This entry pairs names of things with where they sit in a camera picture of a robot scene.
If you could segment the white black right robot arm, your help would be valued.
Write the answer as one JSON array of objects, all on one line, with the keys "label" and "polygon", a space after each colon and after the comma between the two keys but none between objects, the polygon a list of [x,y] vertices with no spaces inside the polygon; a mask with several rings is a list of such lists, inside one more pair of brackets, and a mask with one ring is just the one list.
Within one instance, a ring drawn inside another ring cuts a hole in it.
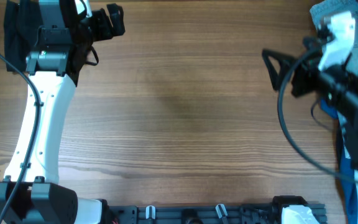
[{"label": "white black right robot arm", "polygon": [[[348,51],[329,51],[318,57],[318,48],[309,49],[301,57],[294,58],[269,49],[262,51],[262,58],[267,66],[272,87],[278,92],[277,113],[281,129],[301,157],[318,169],[356,185],[358,203],[358,77],[345,69],[351,56]],[[354,170],[352,177],[330,170],[307,156],[291,137],[283,115],[283,95],[287,83],[293,85],[292,95],[299,97],[311,91],[317,91],[328,104],[346,119],[343,143],[351,157]]]}]

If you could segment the black shorts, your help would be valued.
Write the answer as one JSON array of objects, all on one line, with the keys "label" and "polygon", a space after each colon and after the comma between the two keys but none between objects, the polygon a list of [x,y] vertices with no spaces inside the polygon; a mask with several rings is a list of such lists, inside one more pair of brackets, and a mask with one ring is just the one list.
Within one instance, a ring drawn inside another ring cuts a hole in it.
[{"label": "black shorts", "polygon": [[78,12],[76,8],[70,26],[72,44],[40,45],[43,22],[39,1],[7,1],[3,22],[4,54],[10,63],[7,71],[16,67],[29,75],[55,72],[60,77],[69,76],[77,85],[79,72],[93,48],[90,30],[80,23],[85,18],[86,11]]}]

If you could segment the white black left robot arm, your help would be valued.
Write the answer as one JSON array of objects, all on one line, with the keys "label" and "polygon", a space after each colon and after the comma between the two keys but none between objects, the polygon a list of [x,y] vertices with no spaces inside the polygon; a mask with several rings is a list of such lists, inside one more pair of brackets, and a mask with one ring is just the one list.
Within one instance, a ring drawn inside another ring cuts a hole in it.
[{"label": "white black left robot arm", "polygon": [[17,146],[0,181],[0,223],[117,223],[107,201],[79,198],[59,184],[58,153],[80,70],[95,42],[125,33],[123,8],[8,1],[3,25],[0,58],[28,92]]}]

